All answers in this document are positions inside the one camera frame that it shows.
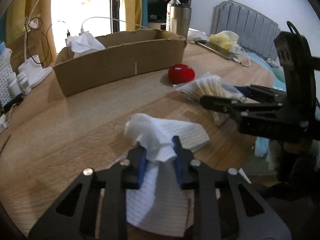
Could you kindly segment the bag of cotton swabs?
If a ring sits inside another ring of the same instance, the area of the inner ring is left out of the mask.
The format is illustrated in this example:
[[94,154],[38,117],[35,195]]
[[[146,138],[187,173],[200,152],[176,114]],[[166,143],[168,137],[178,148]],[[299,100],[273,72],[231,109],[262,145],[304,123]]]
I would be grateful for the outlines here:
[[174,90],[180,92],[189,100],[199,102],[204,95],[228,98],[245,102],[246,97],[233,85],[229,85],[225,80],[215,74],[205,73],[193,81],[173,85]]

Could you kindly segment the red plush ball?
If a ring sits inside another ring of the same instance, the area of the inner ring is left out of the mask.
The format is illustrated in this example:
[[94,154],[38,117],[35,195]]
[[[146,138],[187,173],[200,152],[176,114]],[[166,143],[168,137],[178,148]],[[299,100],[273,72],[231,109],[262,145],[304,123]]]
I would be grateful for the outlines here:
[[185,64],[175,64],[168,70],[168,78],[173,84],[180,84],[193,81],[195,71]]

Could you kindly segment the white paper towel sheet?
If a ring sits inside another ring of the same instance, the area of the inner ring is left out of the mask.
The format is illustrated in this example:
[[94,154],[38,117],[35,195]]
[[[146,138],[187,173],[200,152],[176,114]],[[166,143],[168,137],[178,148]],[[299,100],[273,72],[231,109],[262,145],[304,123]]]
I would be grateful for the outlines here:
[[188,195],[178,185],[172,138],[196,152],[210,138],[202,125],[180,120],[159,119],[144,113],[131,116],[125,137],[146,149],[146,172],[138,190],[126,193],[126,219],[142,230],[171,237],[183,237],[189,210]]

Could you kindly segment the white cloth towel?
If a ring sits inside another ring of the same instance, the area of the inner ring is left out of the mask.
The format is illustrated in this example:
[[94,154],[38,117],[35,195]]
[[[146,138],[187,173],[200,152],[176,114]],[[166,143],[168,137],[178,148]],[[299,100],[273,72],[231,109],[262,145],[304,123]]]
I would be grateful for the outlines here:
[[105,46],[88,31],[81,33],[79,36],[68,37],[66,44],[74,53],[73,58],[105,49]]

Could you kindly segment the black smartphone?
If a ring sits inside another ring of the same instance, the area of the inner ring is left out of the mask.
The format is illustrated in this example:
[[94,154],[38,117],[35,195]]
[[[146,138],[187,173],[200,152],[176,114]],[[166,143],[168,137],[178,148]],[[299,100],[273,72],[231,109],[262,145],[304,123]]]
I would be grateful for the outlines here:
[[217,55],[220,55],[221,57],[227,59],[227,60],[232,60],[234,62],[239,63],[240,61],[238,60],[238,57],[235,54],[232,54],[228,52],[227,50],[212,44],[210,42],[195,42],[196,45],[201,46],[211,52],[214,52]]

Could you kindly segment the grey padded headboard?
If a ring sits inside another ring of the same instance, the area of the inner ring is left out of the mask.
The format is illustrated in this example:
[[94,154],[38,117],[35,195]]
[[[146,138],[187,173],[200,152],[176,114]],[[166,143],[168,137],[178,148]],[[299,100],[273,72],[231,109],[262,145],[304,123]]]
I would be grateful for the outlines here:
[[274,39],[280,29],[276,22],[262,13],[233,0],[221,2],[213,10],[210,33],[224,30],[236,33],[238,44],[245,50],[265,60],[276,61],[278,54]]

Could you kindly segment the yellow plastic bag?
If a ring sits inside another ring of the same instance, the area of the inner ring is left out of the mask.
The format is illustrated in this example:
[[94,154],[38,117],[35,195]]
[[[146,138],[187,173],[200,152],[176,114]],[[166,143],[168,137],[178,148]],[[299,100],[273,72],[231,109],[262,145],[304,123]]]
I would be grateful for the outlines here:
[[209,37],[209,43],[230,52],[231,46],[237,44],[238,39],[238,34],[229,30],[224,30],[217,34],[211,34]]

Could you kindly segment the white plastic food container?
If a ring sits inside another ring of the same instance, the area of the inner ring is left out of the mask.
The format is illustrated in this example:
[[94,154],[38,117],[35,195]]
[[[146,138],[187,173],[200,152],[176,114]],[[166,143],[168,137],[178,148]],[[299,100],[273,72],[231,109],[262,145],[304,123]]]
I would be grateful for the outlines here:
[[193,42],[207,42],[207,41],[209,41],[209,36],[207,36],[207,34],[202,31],[199,31],[199,30],[196,30],[193,28],[189,28],[187,40],[193,41]]

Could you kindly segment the black scissors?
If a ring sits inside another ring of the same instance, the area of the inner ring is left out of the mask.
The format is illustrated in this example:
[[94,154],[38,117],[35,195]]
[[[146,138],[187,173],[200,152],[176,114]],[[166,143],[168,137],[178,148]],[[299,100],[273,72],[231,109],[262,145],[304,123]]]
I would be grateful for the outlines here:
[[3,151],[4,151],[4,148],[5,146],[7,145],[9,139],[11,138],[11,135],[8,135],[8,137],[5,139],[5,141],[3,142],[3,144],[1,145],[0,147],[0,155],[2,155]]

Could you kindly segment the small white plug adapter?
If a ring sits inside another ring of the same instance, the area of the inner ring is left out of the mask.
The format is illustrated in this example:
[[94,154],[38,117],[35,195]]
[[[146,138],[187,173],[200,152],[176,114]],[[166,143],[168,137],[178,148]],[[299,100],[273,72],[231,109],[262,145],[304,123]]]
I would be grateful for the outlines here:
[[8,127],[10,123],[10,118],[3,114],[0,117],[0,133],[4,132]]

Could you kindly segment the brown cardboard box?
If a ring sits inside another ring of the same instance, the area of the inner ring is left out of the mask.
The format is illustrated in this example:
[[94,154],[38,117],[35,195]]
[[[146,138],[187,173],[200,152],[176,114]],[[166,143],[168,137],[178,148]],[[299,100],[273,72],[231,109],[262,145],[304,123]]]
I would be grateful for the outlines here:
[[64,96],[181,63],[186,38],[164,30],[122,31],[97,40],[104,46],[75,57],[71,48],[58,54],[54,72]]

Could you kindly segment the black computer monitor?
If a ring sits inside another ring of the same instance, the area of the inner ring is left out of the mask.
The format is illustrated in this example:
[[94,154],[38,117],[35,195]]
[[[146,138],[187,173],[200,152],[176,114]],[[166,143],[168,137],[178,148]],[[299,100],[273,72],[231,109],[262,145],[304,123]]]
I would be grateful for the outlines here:
[[[167,5],[171,0],[148,0],[148,23],[165,23]],[[179,0],[181,4],[191,7],[191,0]]]

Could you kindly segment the white pill bottle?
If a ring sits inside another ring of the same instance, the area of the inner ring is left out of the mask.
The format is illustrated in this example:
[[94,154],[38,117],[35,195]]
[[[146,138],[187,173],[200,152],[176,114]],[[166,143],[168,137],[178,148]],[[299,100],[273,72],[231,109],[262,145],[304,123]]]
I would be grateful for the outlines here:
[[24,95],[28,95],[31,92],[31,86],[25,72],[20,72],[16,78],[21,92]]
[[20,94],[22,94],[22,91],[18,85],[16,78],[14,78],[11,81],[8,81],[8,90],[12,100],[14,100]]

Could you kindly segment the yellow curtain right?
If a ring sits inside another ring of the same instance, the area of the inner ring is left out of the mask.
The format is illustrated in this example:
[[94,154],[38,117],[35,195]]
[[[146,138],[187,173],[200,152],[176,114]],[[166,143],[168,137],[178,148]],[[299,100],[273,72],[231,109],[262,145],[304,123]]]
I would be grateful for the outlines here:
[[126,31],[140,28],[142,22],[142,0],[122,0]]

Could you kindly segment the yellow curtain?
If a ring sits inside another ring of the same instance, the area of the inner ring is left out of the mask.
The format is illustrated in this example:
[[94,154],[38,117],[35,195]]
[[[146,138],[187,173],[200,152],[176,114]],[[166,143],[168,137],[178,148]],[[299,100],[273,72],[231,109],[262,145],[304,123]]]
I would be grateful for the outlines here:
[[57,52],[53,41],[51,0],[12,0],[5,17],[5,44],[22,60],[38,54],[44,67]]
[[122,0],[126,31],[140,28],[142,22],[142,0]]

